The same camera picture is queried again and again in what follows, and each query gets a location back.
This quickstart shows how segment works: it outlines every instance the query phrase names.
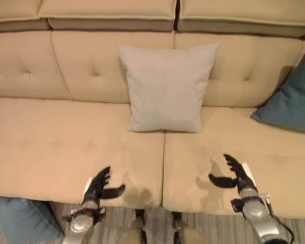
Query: white pillow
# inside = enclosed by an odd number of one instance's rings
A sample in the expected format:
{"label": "white pillow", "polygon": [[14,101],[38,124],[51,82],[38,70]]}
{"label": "white pillow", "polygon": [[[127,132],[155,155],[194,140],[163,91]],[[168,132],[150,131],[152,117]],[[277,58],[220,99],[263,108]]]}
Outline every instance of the white pillow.
{"label": "white pillow", "polygon": [[188,50],[118,45],[131,101],[128,130],[201,132],[202,98],[219,44]]}

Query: gray pillow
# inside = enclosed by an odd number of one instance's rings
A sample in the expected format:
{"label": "gray pillow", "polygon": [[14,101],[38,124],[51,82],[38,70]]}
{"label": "gray pillow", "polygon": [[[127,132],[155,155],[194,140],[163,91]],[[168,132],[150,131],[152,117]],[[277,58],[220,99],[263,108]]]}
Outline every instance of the gray pillow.
{"label": "gray pillow", "polygon": [[200,109],[218,46],[168,50],[118,45],[131,101],[128,130],[201,132]]}
{"label": "gray pillow", "polygon": [[0,232],[9,243],[51,241],[64,234],[42,201],[0,197]]}

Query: sofa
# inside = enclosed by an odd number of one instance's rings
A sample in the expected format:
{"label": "sofa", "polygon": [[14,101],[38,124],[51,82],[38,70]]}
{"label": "sofa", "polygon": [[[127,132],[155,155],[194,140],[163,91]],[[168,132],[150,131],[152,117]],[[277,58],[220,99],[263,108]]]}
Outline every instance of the sofa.
{"label": "sofa", "polygon": [[[126,190],[103,206],[232,215],[237,191],[208,179],[234,176],[227,153],[248,162],[278,216],[305,218],[305,133],[250,118],[305,53],[305,0],[126,2],[0,1],[0,196],[81,202],[110,165],[109,186]],[[127,130],[118,44],[218,41],[201,133]]]}

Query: wire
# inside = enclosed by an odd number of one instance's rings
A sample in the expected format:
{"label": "wire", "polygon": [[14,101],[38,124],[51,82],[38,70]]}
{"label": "wire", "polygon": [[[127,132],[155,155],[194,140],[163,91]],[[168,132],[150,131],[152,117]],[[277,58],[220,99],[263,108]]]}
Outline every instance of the wire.
{"label": "wire", "polygon": [[273,209],[272,209],[272,206],[271,206],[271,203],[269,201],[269,198],[266,199],[266,205],[269,209],[269,213],[271,215],[271,217],[274,218],[274,220],[276,220],[280,225],[282,225],[288,232],[289,234],[291,235],[291,240],[290,240],[290,244],[292,244],[294,241],[295,241],[295,235],[294,233],[292,232],[292,230],[287,226],[285,225],[277,216],[274,215],[273,213]]}
{"label": "wire", "polygon": [[292,244],[295,241],[295,235],[292,230],[287,225],[285,225],[277,216],[272,215],[272,217],[289,232],[291,235],[290,244]]}

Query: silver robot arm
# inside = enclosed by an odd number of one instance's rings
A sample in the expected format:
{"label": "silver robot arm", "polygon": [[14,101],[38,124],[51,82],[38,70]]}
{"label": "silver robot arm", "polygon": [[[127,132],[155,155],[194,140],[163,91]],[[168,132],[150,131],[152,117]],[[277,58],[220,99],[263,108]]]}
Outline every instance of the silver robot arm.
{"label": "silver robot arm", "polygon": [[209,175],[210,181],[221,188],[238,188],[240,199],[231,201],[235,212],[242,212],[244,218],[252,226],[261,244],[289,244],[288,240],[280,232],[279,225],[291,234],[291,241],[294,241],[293,232],[284,225],[272,211],[268,194],[259,195],[253,176],[247,164],[240,164],[235,158],[224,155],[230,170],[236,174],[236,179],[228,177],[215,177]]}
{"label": "silver robot arm", "polygon": [[104,189],[108,184],[109,174],[110,167],[107,167],[94,179],[89,179],[81,207],[72,210],[70,216],[64,217],[70,223],[70,230],[63,244],[87,244],[94,232],[94,225],[105,219],[105,208],[99,208],[100,199],[115,198],[124,192],[125,185]]}

